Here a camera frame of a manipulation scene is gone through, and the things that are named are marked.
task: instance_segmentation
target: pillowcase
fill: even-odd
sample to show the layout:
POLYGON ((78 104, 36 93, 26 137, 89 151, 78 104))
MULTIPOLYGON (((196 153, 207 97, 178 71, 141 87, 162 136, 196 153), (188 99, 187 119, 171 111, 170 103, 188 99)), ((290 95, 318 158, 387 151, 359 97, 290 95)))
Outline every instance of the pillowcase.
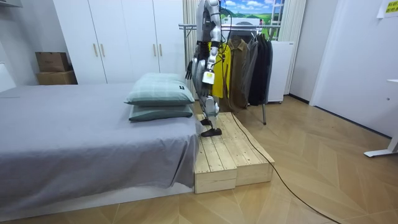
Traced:
POLYGON ((138 106, 180 106, 194 101, 181 75, 147 73, 134 84, 125 103, 138 106))
POLYGON ((152 121, 155 119, 164 118, 189 118, 192 116, 190 105, 182 106, 131 106, 129 120, 133 122, 138 121, 152 121))

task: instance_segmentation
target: baseboard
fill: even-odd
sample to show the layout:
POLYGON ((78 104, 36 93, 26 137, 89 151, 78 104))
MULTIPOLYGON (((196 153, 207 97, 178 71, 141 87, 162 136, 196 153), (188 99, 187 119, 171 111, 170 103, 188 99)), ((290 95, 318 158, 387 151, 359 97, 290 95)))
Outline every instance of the baseboard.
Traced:
POLYGON ((320 109, 320 110, 323 110, 323 111, 325 111, 325 112, 327 112, 327 113, 330 113, 330 114, 332 114, 332 115, 335 115, 335 116, 338 117, 338 118, 344 119, 344 120, 346 120, 346 121, 348 121, 348 122, 350 122, 350 123, 353 123, 353 124, 355 124, 355 125, 357 125, 357 126, 359 126, 359 127, 361 127, 361 128, 364 128, 364 129, 366 129, 366 130, 368 130, 368 131, 371 131, 371 132, 373 132, 373 133, 375 133, 375 134, 378 134, 378 135, 383 136, 383 137, 388 138, 388 139, 392 139, 392 138, 391 138, 390 136, 388 136, 388 135, 385 135, 385 134, 380 133, 380 132, 378 132, 378 131, 376 131, 376 130, 373 130, 373 129, 371 129, 371 128, 368 128, 368 127, 366 127, 366 126, 363 126, 362 124, 359 124, 359 123, 357 123, 357 122, 355 122, 355 121, 352 121, 352 120, 347 119, 347 118, 345 118, 345 117, 342 117, 342 116, 340 116, 340 115, 338 115, 338 114, 335 114, 335 113, 333 113, 333 112, 330 112, 330 111, 328 111, 328 110, 325 110, 325 109, 323 109, 323 108, 320 108, 319 106, 314 106, 314 107, 316 107, 316 108, 318 108, 318 109, 320 109))
POLYGON ((289 96, 295 98, 296 100, 300 100, 300 101, 303 102, 303 103, 310 104, 310 101, 309 101, 309 100, 305 100, 305 99, 303 99, 303 98, 301 98, 301 97, 299 97, 299 96, 293 95, 293 94, 291 94, 291 93, 289 93, 289 96))

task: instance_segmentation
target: cardboard box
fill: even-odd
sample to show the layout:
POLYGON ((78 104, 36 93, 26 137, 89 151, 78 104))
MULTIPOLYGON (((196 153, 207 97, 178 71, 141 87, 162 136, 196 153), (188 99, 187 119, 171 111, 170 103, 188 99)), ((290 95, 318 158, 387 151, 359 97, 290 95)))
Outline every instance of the cardboard box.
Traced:
POLYGON ((39 85, 76 85, 74 71, 68 72, 40 72, 36 74, 39 85))
POLYGON ((67 54, 63 52, 36 52, 37 63, 41 72, 69 71, 67 54))

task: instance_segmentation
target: gray bed sheet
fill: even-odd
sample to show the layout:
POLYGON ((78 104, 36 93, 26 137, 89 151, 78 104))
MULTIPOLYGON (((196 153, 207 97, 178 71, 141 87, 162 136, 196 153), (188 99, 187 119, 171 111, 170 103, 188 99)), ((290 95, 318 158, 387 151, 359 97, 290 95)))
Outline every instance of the gray bed sheet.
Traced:
POLYGON ((201 125, 128 121, 131 83, 0 93, 0 213, 133 186, 193 186, 201 125))

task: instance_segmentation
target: yellow jacket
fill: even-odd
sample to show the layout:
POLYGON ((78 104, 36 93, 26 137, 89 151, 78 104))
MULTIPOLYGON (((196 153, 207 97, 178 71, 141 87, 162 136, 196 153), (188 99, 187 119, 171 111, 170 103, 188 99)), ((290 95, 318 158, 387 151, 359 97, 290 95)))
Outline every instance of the yellow jacket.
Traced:
POLYGON ((231 49, 227 44, 221 44, 218 49, 218 55, 216 59, 216 64, 214 66, 215 80, 212 90, 212 95, 217 96, 218 98, 223 98, 224 93, 224 85, 226 85, 227 93, 229 96, 229 78, 231 71, 231 49), (222 61, 223 51, 225 49, 225 60, 222 61))

